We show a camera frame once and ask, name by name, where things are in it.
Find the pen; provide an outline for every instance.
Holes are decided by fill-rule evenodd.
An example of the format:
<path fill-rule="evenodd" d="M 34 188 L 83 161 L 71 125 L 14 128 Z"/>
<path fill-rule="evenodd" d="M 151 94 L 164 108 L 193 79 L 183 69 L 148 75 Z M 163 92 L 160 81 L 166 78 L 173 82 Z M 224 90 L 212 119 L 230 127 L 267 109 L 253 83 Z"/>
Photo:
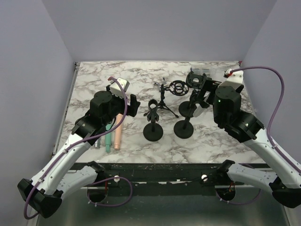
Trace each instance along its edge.
<path fill-rule="evenodd" d="M 122 114 L 117 115 L 116 117 L 116 124 L 118 124 L 122 119 Z M 119 150 L 120 149 L 120 141 L 121 141 L 121 131 L 122 131 L 122 124 L 118 126 L 118 128 L 115 130 L 115 141 L 114 141 L 114 149 Z"/>
<path fill-rule="evenodd" d="M 105 129 L 106 130 L 109 130 L 111 129 L 112 127 L 112 124 L 108 124 Z M 105 151 L 106 153 L 109 153 L 110 152 L 110 149 L 111 149 L 111 133 L 108 133 L 104 136 L 104 140 L 105 140 Z"/>

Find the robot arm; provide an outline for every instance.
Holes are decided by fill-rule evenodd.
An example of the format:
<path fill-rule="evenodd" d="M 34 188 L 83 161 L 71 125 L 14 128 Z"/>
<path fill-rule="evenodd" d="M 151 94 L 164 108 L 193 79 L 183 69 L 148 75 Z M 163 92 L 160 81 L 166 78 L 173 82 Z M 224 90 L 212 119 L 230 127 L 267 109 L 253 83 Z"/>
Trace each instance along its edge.
<path fill-rule="evenodd" d="M 126 105 L 126 96 L 121 91 L 121 88 L 127 90 L 129 82 L 122 78 L 113 80 L 107 91 L 95 93 L 88 112 L 76 121 L 63 147 L 50 162 L 31 180 L 22 179 L 19 182 L 18 189 L 26 204 L 30 204 L 43 217 L 50 217 L 67 195 L 95 180 L 106 178 L 104 169 L 95 162 L 88 163 L 74 174 L 66 173 L 102 134 L 108 132 L 106 125 L 119 113 L 136 116 L 140 102 L 132 94 L 130 105 Z"/>
<path fill-rule="evenodd" d="M 219 128 L 225 129 L 230 136 L 255 151 L 274 172 L 250 169 L 234 162 L 228 162 L 224 172 L 230 180 L 253 185 L 272 193 L 279 203 L 294 208 L 301 204 L 299 163 L 274 140 L 273 143 L 276 145 L 271 144 L 266 129 L 254 115 L 240 110 L 241 95 L 236 89 L 242 82 L 243 74 L 239 72 L 233 75 L 221 83 L 215 91 L 214 121 Z"/>

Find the marble tabletop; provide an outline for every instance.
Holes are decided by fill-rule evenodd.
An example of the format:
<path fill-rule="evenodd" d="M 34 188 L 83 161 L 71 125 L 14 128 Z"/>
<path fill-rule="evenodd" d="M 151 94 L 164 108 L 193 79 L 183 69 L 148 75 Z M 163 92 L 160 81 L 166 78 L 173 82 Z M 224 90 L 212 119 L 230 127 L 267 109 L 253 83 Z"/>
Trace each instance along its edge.
<path fill-rule="evenodd" d="M 194 127 L 192 137 L 180 139 L 174 134 L 174 124 L 184 118 L 179 114 L 181 102 L 188 100 L 191 94 L 177 97 L 166 92 L 165 103 L 179 119 L 166 111 L 158 110 L 159 124 L 164 135 L 157 142 L 150 142 L 143 136 L 143 128 L 148 124 L 143 116 L 148 110 L 148 101 L 160 101 L 160 92 L 153 85 L 162 82 L 165 77 L 167 83 L 174 80 L 185 81 L 191 65 L 210 69 L 210 77 L 223 81 L 223 72 L 228 68 L 238 68 L 237 62 L 83 62 L 80 65 L 69 109 L 63 126 L 59 148 L 67 139 L 75 121 L 82 117 L 89 108 L 89 102 L 94 93 L 105 90 L 110 76 L 121 77 L 130 82 L 127 95 L 135 94 L 141 102 L 136 117 L 126 117 L 123 123 L 120 150 L 111 148 L 106 153 L 104 138 L 100 149 L 91 147 L 77 162 L 126 162 L 126 163 L 220 163 L 226 159 L 236 162 L 263 162 L 252 150 L 230 137 L 219 129 L 213 121 L 212 107 L 206 109 L 199 117 L 192 118 Z M 249 98 L 244 89 L 242 95 L 242 109 L 252 112 Z"/>

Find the purple cable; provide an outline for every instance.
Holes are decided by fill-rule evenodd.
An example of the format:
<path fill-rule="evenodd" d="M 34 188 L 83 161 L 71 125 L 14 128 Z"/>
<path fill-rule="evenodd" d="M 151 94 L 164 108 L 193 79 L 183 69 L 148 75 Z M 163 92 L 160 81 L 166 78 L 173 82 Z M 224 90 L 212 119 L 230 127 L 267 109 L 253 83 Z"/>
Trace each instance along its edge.
<path fill-rule="evenodd" d="M 253 167 L 252 167 L 251 165 L 249 165 L 248 163 L 240 163 L 240 165 L 245 165 L 245 166 L 248 166 L 248 167 L 250 167 L 250 168 L 253 169 Z M 253 199 L 251 199 L 250 201 L 247 201 L 247 202 L 230 202 L 230 201 L 226 201 L 226 200 L 222 199 L 222 198 L 218 195 L 217 191 L 215 191 L 215 193 L 216 193 L 216 196 L 217 196 L 221 201 L 226 202 L 226 203 L 228 203 L 228 204 L 231 204 L 231 205 L 248 205 L 248 204 L 251 204 L 251 203 L 253 203 L 253 202 L 255 202 L 255 201 L 257 201 L 257 200 L 259 199 L 259 197 L 260 197 L 260 195 L 261 195 L 261 193 L 262 193 L 262 190 L 259 189 L 258 194 L 257 194 Z"/>
<path fill-rule="evenodd" d="M 118 207 L 118 206 L 122 206 L 122 205 L 126 204 L 128 201 L 130 201 L 131 198 L 132 198 L 132 195 L 133 195 L 133 186 L 132 186 L 131 182 L 130 182 L 128 179 L 126 179 L 126 178 L 123 178 L 123 177 L 106 178 L 106 179 L 104 179 L 104 180 L 100 180 L 100 181 L 94 182 L 94 183 L 89 184 L 89 185 L 97 185 L 97 184 L 103 183 L 103 182 L 108 181 L 108 180 L 113 180 L 113 179 L 123 179 L 123 180 L 127 181 L 128 184 L 130 185 L 130 195 L 128 196 L 128 198 L 127 198 L 124 202 L 119 203 L 119 204 L 112 204 L 112 205 L 101 204 L 101 203 L 97 203 L 97 202 L 92 202 L 92 201 L 90 200 L 90 194 L 87 193 L 87 198 L 89 199 L 89 202 L 90 202 L 90 203 L 93 203 L 94 205 L 97 205 L 97 206 Z"/>
<path fill-rule="evenodd" d="M 271 68 L 271 67 L 265 67 L 265 66 L 252 66 L 252 67 L 242 67 L 242 68 L 238 68 L 238 69 L 234 69 L 232 70 L 230 73 L 233 73 L 233 72 L 238 72 L 238 71 L 244 71 L 244 70 L 248 70 L 248 69 L 267 69 L 267 70 L 270 70 L 272 72 L 274 72 L 278 78 L 280 79 L 280 83 L 281 83 L 281 93 L 280 93 L 280 97 L 279 97 L 279 100 L 278 100 L 278 103 L 275 107 L 275 110 L 271 116 L 271 119 L 269 120 L 269 123 L 268 123 L 268 127 L 267 127 L 267 136 L 268 136 L 268 139 L 270 141 L 270 143 L 272 144 L 272 146 L 274 147 L 274 149 L 277 151 L 277 153 L 288 163 L 291 165 L 291 167 L 293 167 L 298 173 L 301 173 L 301 169 L 299 169 L 288 157 L 286 157 L 285 154 L 283 154 L 283 152 L 277 147 L 275 146 L 275 143 L 272 139 L 272 136 L 271 136 L 271 133 L 270 133 L 270 129 L 271 129 L 271 126 L 272 126 L 272 122 L 275 118 L 275 115 L 278 111 L 278 108 L 281 104 L 281 101 L 282 101 L 282 98 L 283 98 L 283 95 L 284 95 L 284 81 L 283 81 L 283 78 L 282 76 L 280 75 L 280 73 L 278 71 L 276 71 L 275 69 Z"/>
<path fill-rule="evenodd" d="M 76 145 L 78 145 L 78 144 L 80 144 L 80 143 L 83 143 L 83 142 L 86 142 L 86 141 L 89 141 L 89 140 L 92 140 L 92 139 L 95 139 L 95 138 L 100 138 L 100 137 L 102 137 L 102 136 L 104 136 L 104 135 L 106 135 L 106 134 L 108 134 L 108 133 L 111 133 L 112 131 L 114 131 L 115 129 L 117 129 L 118 126 L 121 125 L 121 123 L 123 122 L 123 120 L 125 119 L 125 117 L 126 117 L 126 115 L 127 115 L 127 96 L 126 96 L 126 93 L 124 92 L 122 86 L 121 86 L 120 83 L 117 81 L 117 79 L 115 79 L 115 78 L 113 78 L 113 77 L 109 77 L 108 80 L 109 80 L 109 81 L 110 81 L 110 80 L 113 80 L 113 81 L 119 86 L 119 88 L 120 88 L 120 90 L 121 90 L 121 92 L 122 92 L 122 96 L 123 96 L 123 98 L 124 98 L 125 107 L 124 107 L 123 116 L 122 116 L 120 122 L 119 122 L 115 127 L 113 127 L 112 129 L 110 129 L 110 130 L 108 130 L 108 131 L 106 131 L 106 132 L 104 132 L 104 133 L 102 133 L 102 134 L 99 134 L 99 135 L 96 135 L 96 136 L 92 136 L 92 137 L 88 137 L 88 138 L 82 139 L 82 140 L 77 141 L 77 142 L 75 142 L 74 144 L 70 145 L 69 147 L 67 147 L 67 148 L 65 149 L 66 152 L 61 153 L 61 154 L 53 161 L 53 163 L 52 163 L 52 164 L 49 166 L 49 168 L 44 172 L 44 174 L 40 177 L 39 180 L 43 181 L 43 179 L 45 178 L 45 176 L 50 172 L 50 170 L 55 166 L 55 164 L 62 158 L 63 155 L 65 155 L 66 153 L 68 153 L 68 151 L 69 151 L 71 148 L 73 148 L 74 146 L 76 146 Z M 35 184 L 35 186 L 33 186 L 33 188 L 31 189 L 31 191 L 29 192 L 29 194 L 28 194 L 28 196 L 27 196 L 27 198 L 26 198 L 23 215 L 24 215 L 25 219 L 27 219 L 27 220 L 33 219 L 33 218 L 35 218 L 35 217 L 39 214 L 39 213 L 36 213 L 36 214 L 34 214 L 34 215 L 30 216 L 30 217 L 27 215 L 27 207 L 28 207 L 28 205 L 29 205 L 29 201 L 30 201 L 30 199 L 31 199 L 31 197 L 32 197 L 33 192 L 34 192 L 35 189 L 39 186 L 39 184 L 40 184 L 40 182 L 38 181 L 38 182 Z"/>

